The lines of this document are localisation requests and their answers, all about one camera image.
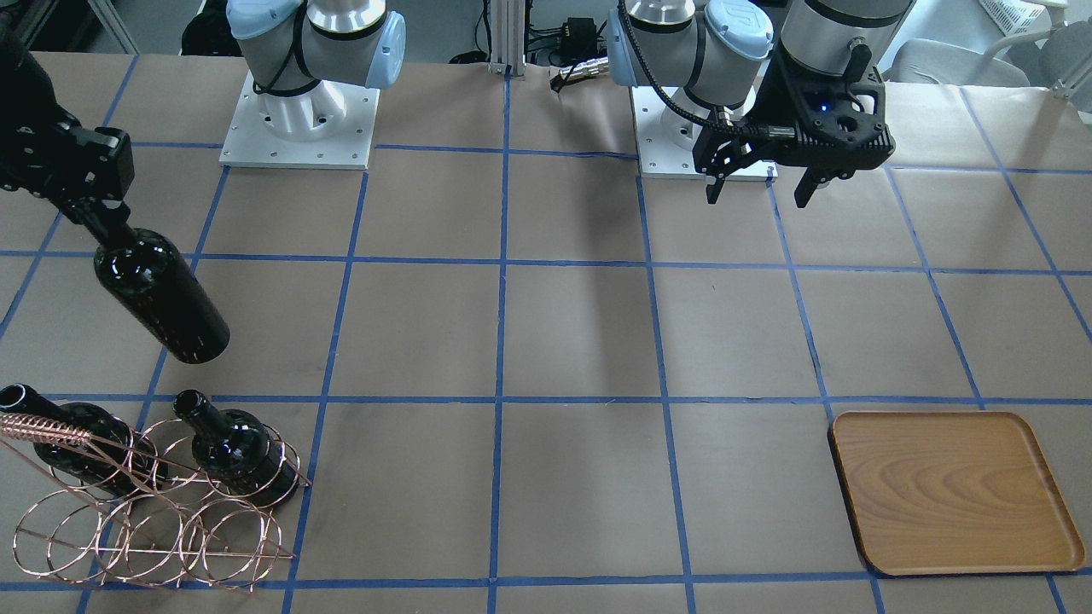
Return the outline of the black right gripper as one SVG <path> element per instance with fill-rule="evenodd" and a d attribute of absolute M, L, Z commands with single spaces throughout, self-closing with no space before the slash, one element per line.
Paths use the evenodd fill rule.
<path fill-rule="evenodd" d="M 25 190 L 56 206 L 124 201 L 134 179 L 128 133 L 83 127 L 14 34 L 3 35 L 1 48 L 1 167 L 4 190 Z"/>

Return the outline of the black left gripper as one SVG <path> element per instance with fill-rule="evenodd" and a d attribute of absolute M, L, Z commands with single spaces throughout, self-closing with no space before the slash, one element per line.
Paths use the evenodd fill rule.
<path fill-rule="evenodd" d="M 842 70 L 826 74 L 792 58 L 778 43 L 753 108 L 726 130 L 703 128 L 695 168 L 705 172 L 707 203 L 716 205 L 729 172 L 757 160 L 806 167 L 794 203 L 807 206 L 832 176 L 874 170 L 897 151 L 886 123 L 885 83 L 868 43 L 847 43 Z"/>

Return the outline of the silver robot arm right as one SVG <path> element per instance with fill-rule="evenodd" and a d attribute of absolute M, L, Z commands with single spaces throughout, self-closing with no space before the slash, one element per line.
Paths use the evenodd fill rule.
<path fill-rule="evenodd" d="M 380 92 L 404 63 L 404 16 L 383 1 L 229 1 L 226 19 L 248 74 L 221 164 L 366 172 Z M 3 190 L 48 200 L 68 217 L 124 199 L 134 179 L 130 137 L 79 123 L 8 28 L 1 120 Z"/>

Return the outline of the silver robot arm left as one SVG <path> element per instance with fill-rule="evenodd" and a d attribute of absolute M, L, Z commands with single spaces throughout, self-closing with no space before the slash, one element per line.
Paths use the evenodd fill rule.
<path fill-rule="evenodd" d="M 781 29 L 752 1 L 620 1 L 607 20 L 612 78 L 651 87 L 693 125 L 695 170 L 717 202 L 760 160 L 803 168 L 796 206 L 897 151 L 876 66 L 909 1 L 792 1 Z"/>

